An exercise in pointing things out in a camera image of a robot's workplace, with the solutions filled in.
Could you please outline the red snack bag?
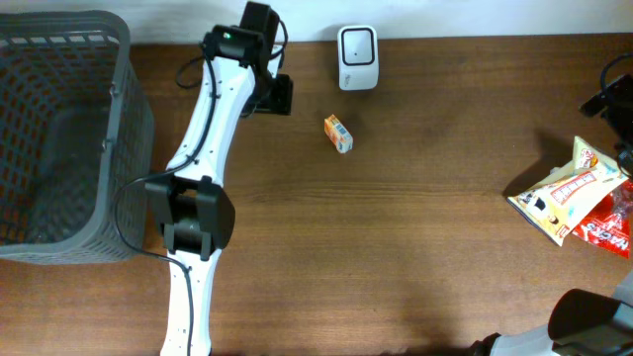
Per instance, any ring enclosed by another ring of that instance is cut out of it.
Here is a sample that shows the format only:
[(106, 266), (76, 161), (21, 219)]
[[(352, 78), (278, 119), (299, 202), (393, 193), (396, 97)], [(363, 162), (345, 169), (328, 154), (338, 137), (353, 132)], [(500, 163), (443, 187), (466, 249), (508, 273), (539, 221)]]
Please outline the red snack bag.
[(632, 182), (625, 181), (607, 194), (574, 228), (583, 241), (618, 256), (631, 253)]

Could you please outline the orange tissue pack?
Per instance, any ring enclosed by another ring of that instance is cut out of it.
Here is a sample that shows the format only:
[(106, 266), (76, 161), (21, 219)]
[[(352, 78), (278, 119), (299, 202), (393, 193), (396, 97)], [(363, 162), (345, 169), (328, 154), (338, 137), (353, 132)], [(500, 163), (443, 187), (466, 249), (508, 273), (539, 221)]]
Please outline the orange tissue pack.
[(335, 115), (324, 120), (324, 132), (339, 153), (344, 154), (352, 149), (353, 137)]

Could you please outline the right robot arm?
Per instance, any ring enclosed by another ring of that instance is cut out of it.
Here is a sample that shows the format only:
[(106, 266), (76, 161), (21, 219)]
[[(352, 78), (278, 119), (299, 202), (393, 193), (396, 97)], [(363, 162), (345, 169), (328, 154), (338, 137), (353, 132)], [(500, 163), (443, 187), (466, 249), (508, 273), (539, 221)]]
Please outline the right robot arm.
[[(632, 77), (602, 82), (581, 105), (616, 132), (616, 157), (577, 137), (572, 161), (509, 202), (556, 243), (572, 233), (609, 193), (632, 180)], [(572, 289), (547, 324), (516, 335), (492, 334), (473, 343), (469, 355), (629, 355), (632, 352), (632, 278), (611, 296)]]

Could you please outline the cream noodle packet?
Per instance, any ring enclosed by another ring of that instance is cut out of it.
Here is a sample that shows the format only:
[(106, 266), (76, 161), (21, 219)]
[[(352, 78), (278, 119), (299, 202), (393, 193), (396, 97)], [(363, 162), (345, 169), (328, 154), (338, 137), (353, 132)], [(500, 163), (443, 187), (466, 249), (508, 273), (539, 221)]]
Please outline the cream noodle packet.
[(577, 136), (571, 161), (506, 200), (561, 246), (589, 212), (625, 181), (613, 158)]

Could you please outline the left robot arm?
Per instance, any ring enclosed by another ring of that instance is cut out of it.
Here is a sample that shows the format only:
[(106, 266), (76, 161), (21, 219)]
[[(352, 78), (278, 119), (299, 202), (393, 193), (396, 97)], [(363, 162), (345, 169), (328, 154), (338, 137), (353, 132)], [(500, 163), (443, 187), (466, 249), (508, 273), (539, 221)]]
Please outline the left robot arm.
[(281, 73), (288, 34), (271, 6), (249, 1), (236, 26), (214, 26), (202, 43), (200, 92), (186, 133), (164, 172), (144, 180), (170, 268), (161, 354), (212, 352), (214, 275), (235, 224), (224, 189), (226, 160), (240, 119), (288, 115), (293, 81)]

